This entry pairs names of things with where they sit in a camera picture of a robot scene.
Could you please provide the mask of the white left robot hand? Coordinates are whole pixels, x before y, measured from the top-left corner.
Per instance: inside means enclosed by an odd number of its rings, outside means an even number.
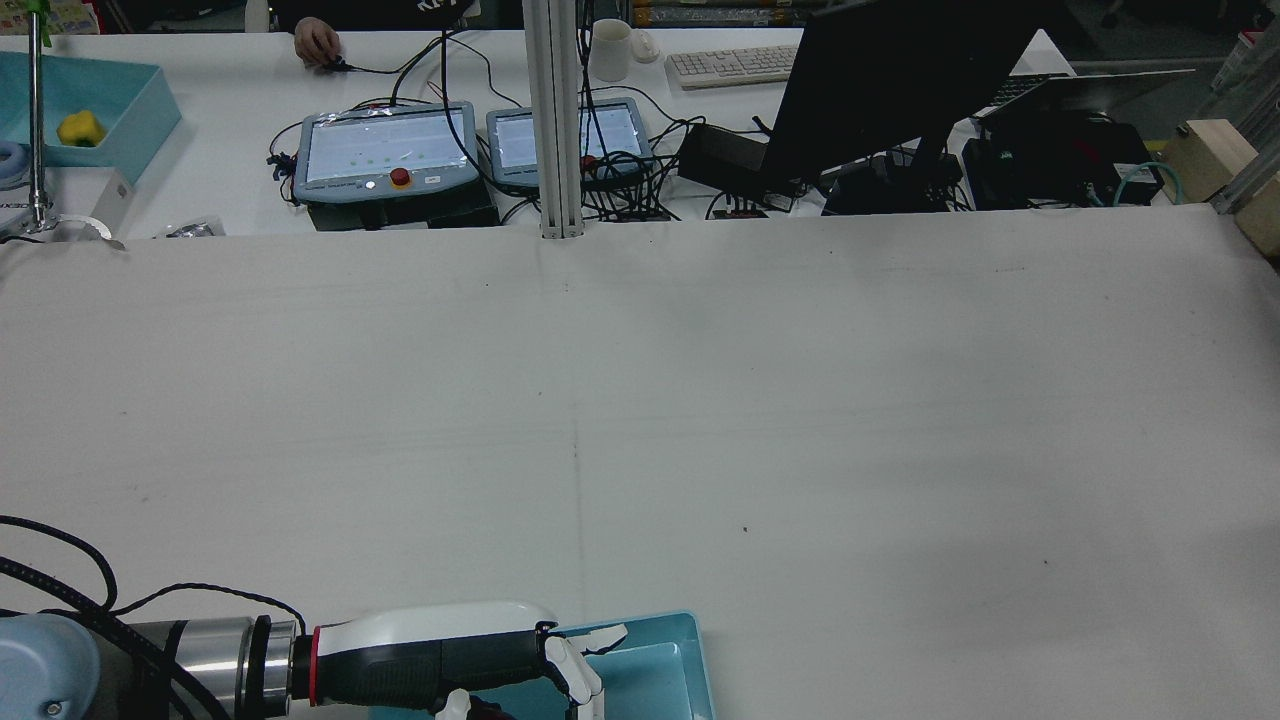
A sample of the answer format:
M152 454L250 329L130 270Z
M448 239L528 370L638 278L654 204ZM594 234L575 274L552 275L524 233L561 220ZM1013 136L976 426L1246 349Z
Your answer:
M591 655L628 635L623 624L571 635L530 602L498 600L392 609L317 625L291 652L291 697L467 719L477 691L549 680L567 719L603 719L605 689Z

